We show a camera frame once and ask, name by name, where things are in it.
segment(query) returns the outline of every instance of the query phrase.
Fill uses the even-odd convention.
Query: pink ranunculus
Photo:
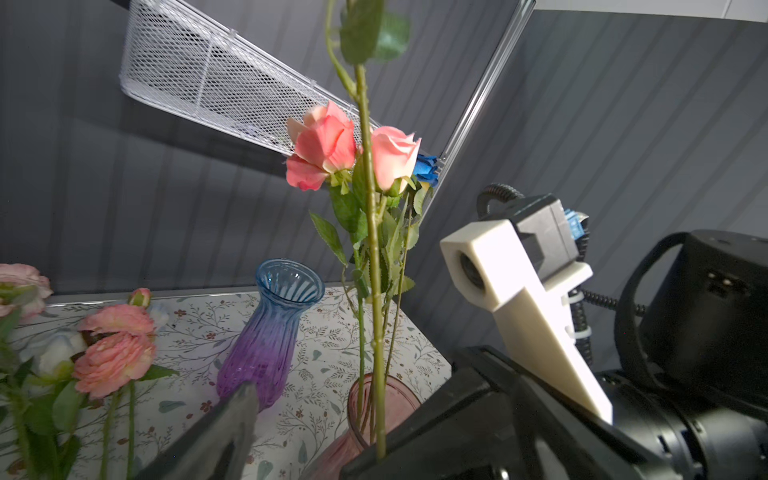
[[[128,305],[142,306],[147,308],[151,299],[152,292],[150,292],[148,288],[137,288],[134,290],[131,296],[128,297]]]
[[[14,263],[12,265],[0,263],[0,283],[10,283],[13,286],[34,285],[37,287],[35,298],[22,306],[22,319],[30,319],[45,310],[43,299],[50,297],[53,293],[48,278],[42,276],[38,269],[23,263]],[[13,310],[12,308],[8,309],[7,306],[4,307],[6,308],[0,306],[0,316],[4,316],[2,314],[3,311],[7,310],[7,315]]]
[[[90,393],[91,399],[103,399],[149,370],[157,347],[145,335],[115,333],[89,346],[74,363],[78,392]]]
[[[413,141],[413,134],[406,135],[394,127],[379,127],[371,134],[371,154],[376,183],[384,191],[389,190],[396,178],[410,177],[416,166],[416,156],[422,139]]]
[[[154,332],[154,322],[143,307],[134,305],[107,306],[93,315],[86,316],[78,330],[93,333],[126,332],[146,335]]]
[[[323,181],[339,170],[355,165],[355,125],[332,101],[315,107],[301,124],[288,119],[288,134],[296,144],[286,162],[286,179],[292,187],[318,190]]]

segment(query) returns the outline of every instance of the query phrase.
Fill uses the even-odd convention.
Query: bouquet
[[[287,120],[288,134],[295,144],[294,154],[286,161],[288,183],[301,190],[319,190],[324,184],[339,225],[349,235],[350,254],[342,246],[339,233],[328,220],[311,213],[319,235],[343,265],[342,284],[349,308],[359,322],[360,372],[357,422],[362,430],[371,411],[376,434],[376,453],[386,453],[384,394],[386,376],[392,361],[398,327],[400,298],[414,287],[405,275],[408,250],[419,239],[422,205],[437,183],[436,158],[419,155],[421,139],[406,135],[394,127],[373,130],[369,119],[365,63],[371,58],[387,61],[402,54],[408,44],[407,19],[385,10],[383,0],[348,0],[342,10],[342,24],[332,27],[334,1],[326,13],[326,47],[342,84],[357,103],[362,142],[355,141],[355,125],[332,101],[304,115],[303,122]],[[353,66],[355,79],[341,65],[334,52],[340,48]],[[346,272],[353,263],[351,280]],[[349,292],[356,290],[357,302]],[[389,354],[384,361],[384,335],[388,305],[397,296],[397,314],[392,328]],[[374,401],[363,408],[365,374],[365,329],[363,305],[373,311],[373,395]]]
[[[176,372],[153,365],[154,334],[167,319],[150,309],[151,293],[134,291],[127,304],[107,306],[84,318],[77,329],[38,335],[18,354],[8,337],[19,323],[33,321],[52,294],[48,279],[32,266],[0,264],[0,421],[10,414],[19,461],[31,480],[63,480],[78,457],[75,435],[80,409],[111,397],[104,420],[102,479],[107,478],[108,443],[114,411],[124,393],[129,400],[128,467],[134,457],[135,382]]]

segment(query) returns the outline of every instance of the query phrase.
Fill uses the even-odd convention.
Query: silver pole
[[[432,200],[430,200],[426,207],[424,207],[422,218],[426,216],[429,208],[435,202],[440,187],[445,183],[445,175],[449,172],[453,162],[462,152],[464,143],[469,136],[469,132],[472,131],[472,126],[475,124],[475,120],[480,114],[483,105],[485,105],[485,101],[488,100],[488,96],[496,85],[498,77],[502,74],[504,67],[507,65],[507,60],[509,60],[510,55],[515,50],[515,46],[517,45],[528,20],[531,18],[535,6],[536,0],[520,0],[518,7],[515,9],[515,13],[512,14],[507,29],[504,31],[504,35],[502,36],[501,41],[499,41],[496,51],[493,52],[488,67],[485,68],[485,71],[480,78],[475,93],[472,94],[472,98],[467,104],[467,108],[464,110],[462,118],[458,121],[456,128],[451,134],[448,144],[445,146],[445,150],[440,157],[442,163],[439,172],[440,181],[435,188],[435,193],[432,195]]]

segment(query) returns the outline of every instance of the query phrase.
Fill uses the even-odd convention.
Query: metal mesh
[[[145,104],[286,155],[286,119],[333,100],[361,142],[355,107],[181,0],[131,2],[120,80]]]

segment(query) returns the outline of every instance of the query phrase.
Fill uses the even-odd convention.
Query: floral pattern
[[[173,312],[157,334],[156,363],[180,375],[137,384],[136,456],[141,468],[176,441],[218,403],[219,368],[259,303],[258,293],[232,293],[152,300]],[[23,348],[36,336],[73,326],[102,304],[53,306],[32,324],[14,331],[12,345]],[[392,334],[395,306],[391,305],[386,335]],[[371,312],[366,311],[366,340],[372,338]],[[372,349],[366,346],[366,367],[372,368]],[[326,289],[323,299],[302,317],[293,363],[283,396],[262,411],[256,423],[243,478],[296,480],[325,447],[346,430],[346,397],[357,379],[359,337],[357,320],[338,287]],[[400,314],[390,374],[401,379],[424,401],[450,376],[450,365]],[[96,478],[101,459],[101,423],[109,399],[92,402],[81,411],[78,435],[84,448],[70,478]],[[110,448],[110,478],[120,478],[127,461],[127,399],[118,406]],[[10,419],[0,424],[0,475],[22,478],[25,470],[15,462],[14,433]]]

